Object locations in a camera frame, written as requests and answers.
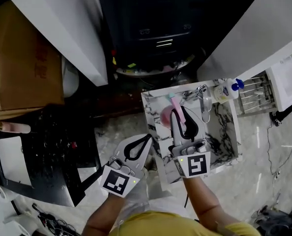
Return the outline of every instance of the soap bottle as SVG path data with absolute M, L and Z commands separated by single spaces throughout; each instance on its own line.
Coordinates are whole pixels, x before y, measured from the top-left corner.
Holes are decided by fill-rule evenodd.
M 214 88 L 214 97 L 223 104 L 228 100 L 236 99 L 239 96 L 239 89 L 244 88 L 242 80 L 227 79 L 225 82 Z

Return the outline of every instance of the floor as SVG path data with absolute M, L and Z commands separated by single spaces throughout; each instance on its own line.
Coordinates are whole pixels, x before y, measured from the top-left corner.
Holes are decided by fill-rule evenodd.
M 267 150 L 267 128 L 271 125 L 268 114 L 239 118 L 243 146 L 243 161 L 232 168 L 210 176 L 204 181 L 219 198 L 224 210 L 238 219 L 249 221 L 254 211 L 265 204 L 273 204 L 279 193 L 277 208 L 290 212 L 292 209 L 292 155 L 280 169 L 276 180 L 270 172 Z M 111 118 L 101 127 L 96 128 L 97 147 L 100 152 L 113 151 L 124 138 L 135 134 L 146 133 L 144 114 L 127 115 Z M 292 113 L 279 127 L 269 129 L 270 159 L 273 173 L 289 156 L 292 148 Z M 173 184 L 172 194 L 181 204 L 185 203 L 186 191 L 182 182 Z M 31 209 L 36 202 L 44 211 L 56 215 L 72 224 L 77 232 L 82 229 L 89 216 L 106 199 L 106 194 L 94 183 L 87 191 L 86 197 L 76 207 L 64 207 L 35 201 L 21 196 L 19 208 Z M 190 202 L 187 210 L 196 218 Z

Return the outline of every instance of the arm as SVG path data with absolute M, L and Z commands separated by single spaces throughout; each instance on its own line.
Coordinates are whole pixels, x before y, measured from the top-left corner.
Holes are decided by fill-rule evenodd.
M 106 236 L 110 233 L 125 199 L 110 194 L 105 202 L 90 216 L 82 236 Z
M 216 222 L 223 226 L 239 222 L 224 212 L 215 194 L 200 177 L 184 178 L 183 182 L 194 211 L 204 227 L 216 232 Z

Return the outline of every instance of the brown cardboard box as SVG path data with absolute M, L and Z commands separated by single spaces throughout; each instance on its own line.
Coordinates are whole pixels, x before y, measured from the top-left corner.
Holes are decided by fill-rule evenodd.
M 0 119 L 63 104 L 60 53 L 12 3 L 0 6 Z

